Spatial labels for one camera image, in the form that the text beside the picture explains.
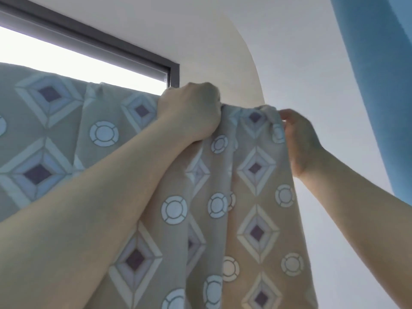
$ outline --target curtain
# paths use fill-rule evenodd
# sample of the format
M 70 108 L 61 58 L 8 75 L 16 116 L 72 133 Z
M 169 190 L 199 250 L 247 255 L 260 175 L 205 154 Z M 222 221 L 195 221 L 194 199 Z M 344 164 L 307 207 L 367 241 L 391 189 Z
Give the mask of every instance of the curtain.
M 0 78 L 0 220 L 156 120 L 149 93 L 6 64 Z M 224 105 L 121 246 L 86 309 L 316 309 L 277 111 Z

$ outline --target hand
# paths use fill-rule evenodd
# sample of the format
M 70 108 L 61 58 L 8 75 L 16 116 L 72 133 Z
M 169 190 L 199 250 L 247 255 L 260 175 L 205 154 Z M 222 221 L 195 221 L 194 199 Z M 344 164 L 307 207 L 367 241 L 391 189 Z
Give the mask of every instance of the hand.
M 183 135 L 192 142 L 209 137 L 220 123 L 220 92 L 213 84 L 188 83 L 168 88 L 159 98 L 158 118 L 168 117 L 180 124 Z
M 292 174 L 300 177 L 324 150 L 311 122 L 292 109 L 279 111 L 284 120 Z

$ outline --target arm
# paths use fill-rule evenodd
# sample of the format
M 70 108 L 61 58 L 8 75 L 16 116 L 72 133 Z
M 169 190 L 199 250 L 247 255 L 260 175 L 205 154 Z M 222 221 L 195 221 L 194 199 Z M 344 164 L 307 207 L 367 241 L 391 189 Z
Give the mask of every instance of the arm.
M 158 117 L 0 224 L 0 308 L 82 309 L 172 161 L 217 127 L 218 90 L 210 84 L 167 90 Z
M 412 308 L 412 207 L 327 152 L 312 124 L 281 111 L 292 171 L 400 308 Z

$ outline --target dark window frame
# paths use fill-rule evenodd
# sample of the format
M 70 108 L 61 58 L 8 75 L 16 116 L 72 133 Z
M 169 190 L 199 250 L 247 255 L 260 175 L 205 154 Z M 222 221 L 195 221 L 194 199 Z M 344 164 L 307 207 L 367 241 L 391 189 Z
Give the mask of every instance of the dark window frame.
M 29 0 L 0 0 L 0 26 L 179 87 L 179 64 Z

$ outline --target forearm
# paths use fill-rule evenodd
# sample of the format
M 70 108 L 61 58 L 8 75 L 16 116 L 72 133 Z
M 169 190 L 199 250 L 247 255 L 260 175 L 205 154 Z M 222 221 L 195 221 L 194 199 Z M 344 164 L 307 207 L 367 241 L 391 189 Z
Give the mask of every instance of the forearm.
M 327 151 L 300 179 L 401 308 L 412 307 L 412 207 Z
M 191 143 L 159 119 L 0 223 L 0 307 L 81 309 L 172 161 Z

